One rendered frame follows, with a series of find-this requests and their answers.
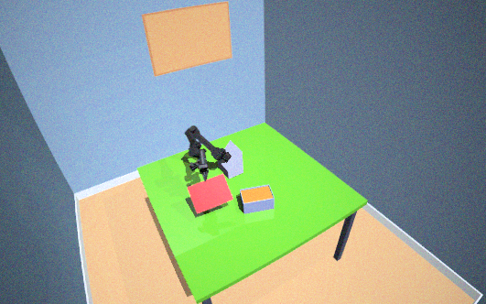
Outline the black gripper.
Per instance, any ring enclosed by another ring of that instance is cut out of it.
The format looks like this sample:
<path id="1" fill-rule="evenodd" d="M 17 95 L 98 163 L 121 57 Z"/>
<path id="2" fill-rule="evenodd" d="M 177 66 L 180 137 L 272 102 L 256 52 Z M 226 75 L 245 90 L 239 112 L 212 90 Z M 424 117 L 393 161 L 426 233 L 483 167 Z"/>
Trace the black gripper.
<path id="1" fill-rule="evenodd" d="M 199 157 L 198 158 L 198 169 L 199 170 L 199 173 L 202 175 L 204 181 L 207 180 L 207 177 L 208 177 L 208 173 L 209 173 L 209 169 L 208 169 L 208 165 L 207 165 L 207 159 L 205 157 Z"/>

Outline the pink rectangular panel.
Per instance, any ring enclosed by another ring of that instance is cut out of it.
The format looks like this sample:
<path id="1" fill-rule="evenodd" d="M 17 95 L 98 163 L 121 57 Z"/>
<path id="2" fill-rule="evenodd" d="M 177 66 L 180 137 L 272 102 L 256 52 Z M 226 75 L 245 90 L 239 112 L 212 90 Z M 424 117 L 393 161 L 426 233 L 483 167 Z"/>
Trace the pink rectangular panel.
<path id="1" fill-rule="evenodd" d="M 188 188 L 197 213 L 233 200 L 223 174 Z"/>

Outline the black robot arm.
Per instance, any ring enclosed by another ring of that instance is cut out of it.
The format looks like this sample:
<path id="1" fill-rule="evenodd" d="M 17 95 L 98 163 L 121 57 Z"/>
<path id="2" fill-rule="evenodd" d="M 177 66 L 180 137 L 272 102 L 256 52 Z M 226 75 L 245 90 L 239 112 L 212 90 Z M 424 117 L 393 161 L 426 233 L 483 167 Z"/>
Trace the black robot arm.
<path id="1" fill-rule="evenodd" d="M 225 162 L 227 163 L 228 160 L 231 158 L 231 155 L 229 152 L 226 153 L 226 150 L 224 148 L 219 148 L 215 147 L 212 145 L 206 138 L 204 138 L 200 134 L 200 130 L 193 125 L 192 127 L 188 128 L 187 131 L 185 132 L 185 135 L 187 136 L 189 140 L 189 156 L 190 157 L 206 157 L 207 150 L 205 148 L 201 148 L 201 144 L 203 144 L 206 148 L 209 149 L 211 152 L 211 155 L 214 157 L 216 160 L 224 159 Z M 196 139 L 198 141 L 196 141 Z M 200 142 L 199 142 L 200 141 Z M 196 168 L 198 168 L 198 160 L 196 160 L 195 163 L 190 162 L 189 163 L 189 168 L 191 171 L 194 171 Z"/>

